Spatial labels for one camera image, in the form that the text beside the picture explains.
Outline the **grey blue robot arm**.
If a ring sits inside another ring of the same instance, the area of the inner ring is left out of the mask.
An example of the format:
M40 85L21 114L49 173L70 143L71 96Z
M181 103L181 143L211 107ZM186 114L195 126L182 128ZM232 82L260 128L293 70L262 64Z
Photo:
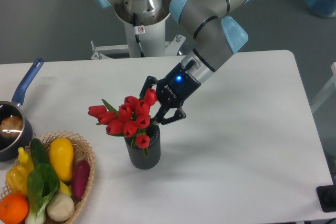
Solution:
M156 88L160 108L154 124L186 117L184 101L247 42L248 35L229 13L249 0L94 0L112 6L125 25L131 57L166 52L165 21L172 17L196 46L163 79L147 77L141 90Z

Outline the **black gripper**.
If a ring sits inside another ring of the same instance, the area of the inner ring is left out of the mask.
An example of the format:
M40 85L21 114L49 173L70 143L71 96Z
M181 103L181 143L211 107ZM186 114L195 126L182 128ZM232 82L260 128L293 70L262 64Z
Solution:
M147 76L140 91L139 98L142 100L148 89L156 85L156 97L160 102L160 108L152 118L152 124L166 125L186 118L183 111L184 101L201 86L201 83L193 78L188 70L196 62L189 62L186 67L178 63L163 79ZM171 108L176 108L174 114L166 118L165 115Z

